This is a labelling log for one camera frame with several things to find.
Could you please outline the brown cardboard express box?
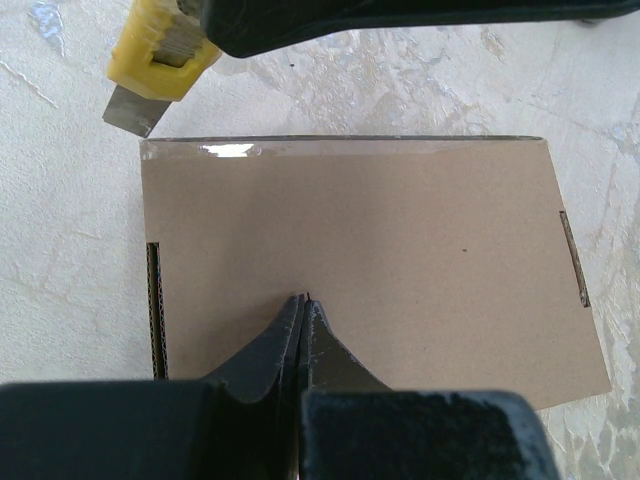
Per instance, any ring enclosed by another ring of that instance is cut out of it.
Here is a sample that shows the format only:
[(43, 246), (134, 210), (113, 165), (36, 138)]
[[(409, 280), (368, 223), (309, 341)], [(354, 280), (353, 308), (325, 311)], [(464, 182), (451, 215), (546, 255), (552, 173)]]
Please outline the brown cardboard express box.
[(396, 389), (502, 389), (537, 409), (610, 391), (545, 140), (147, 140), (140, 154), (170, 378), (212, 371), (309, 293)]

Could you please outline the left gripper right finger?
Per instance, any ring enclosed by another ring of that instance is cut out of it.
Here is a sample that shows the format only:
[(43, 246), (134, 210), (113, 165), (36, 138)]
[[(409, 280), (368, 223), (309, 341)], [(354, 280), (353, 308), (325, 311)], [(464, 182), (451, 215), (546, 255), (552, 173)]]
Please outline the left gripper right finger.
[(506, 391), (395, 391), (305, 304), (299, 342), (303, 479), (556, 479), (541, 422)]

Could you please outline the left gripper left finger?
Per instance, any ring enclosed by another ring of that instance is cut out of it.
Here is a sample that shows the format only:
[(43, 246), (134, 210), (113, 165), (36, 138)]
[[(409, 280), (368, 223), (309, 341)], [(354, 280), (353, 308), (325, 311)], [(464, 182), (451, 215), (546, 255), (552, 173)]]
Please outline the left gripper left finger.
[(13, 383), (1, 389), (5, 479), (292, 479), (305, 299), (287, 299), (195, 380)]

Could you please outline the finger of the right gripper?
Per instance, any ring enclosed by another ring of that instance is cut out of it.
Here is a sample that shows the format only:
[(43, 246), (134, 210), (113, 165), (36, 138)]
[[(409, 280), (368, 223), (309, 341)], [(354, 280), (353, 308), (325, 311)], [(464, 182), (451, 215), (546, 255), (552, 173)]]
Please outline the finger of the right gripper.
[(637, 0), (211, 0), (200, 25), (224, 53), (248, 58), (354, 29), (606, 20)]

